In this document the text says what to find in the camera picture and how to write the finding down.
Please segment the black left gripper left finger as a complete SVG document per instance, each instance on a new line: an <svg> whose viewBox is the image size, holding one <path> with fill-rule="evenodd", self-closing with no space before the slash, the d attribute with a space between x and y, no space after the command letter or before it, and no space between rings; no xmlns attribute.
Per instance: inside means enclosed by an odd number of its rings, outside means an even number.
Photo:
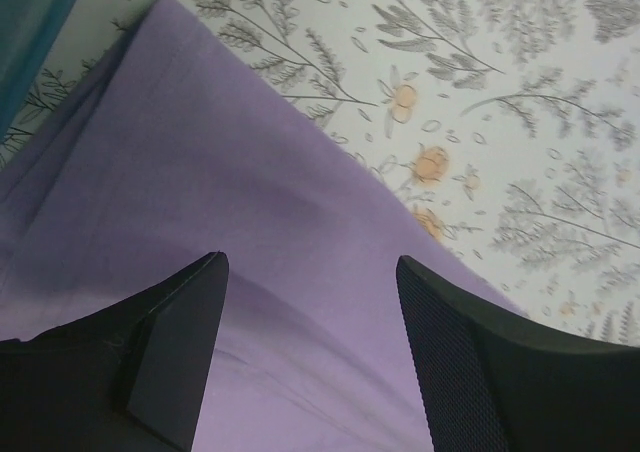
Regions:
<svg viewBox="0 0 640 452"><path fill-rule="evenodd" d="M1 344L5 451L188 451L225 301L210 253L31 340Z"/></svg>

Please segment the purple t shirt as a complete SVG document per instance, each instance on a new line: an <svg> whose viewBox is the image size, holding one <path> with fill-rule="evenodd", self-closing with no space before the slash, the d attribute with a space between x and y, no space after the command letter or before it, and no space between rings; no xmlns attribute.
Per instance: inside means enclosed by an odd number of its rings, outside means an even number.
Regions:
<svg viewBox="0 0 640 452"><path fill-rule="evenodd" d="M176 0L156 0L1 175L1 344L221 252L188 451L437 451L396 281L504 307Z"/></svg>

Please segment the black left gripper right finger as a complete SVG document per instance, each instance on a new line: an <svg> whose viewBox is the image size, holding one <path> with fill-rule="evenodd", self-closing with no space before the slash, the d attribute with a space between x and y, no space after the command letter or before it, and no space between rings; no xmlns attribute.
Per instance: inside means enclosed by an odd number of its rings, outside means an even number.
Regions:
<svg viewBox="0 0 640 452"><path fill-rule="evenodd" d="M635 451L639 352L526 319L411 257L396 267L437 451Z"/></svg>

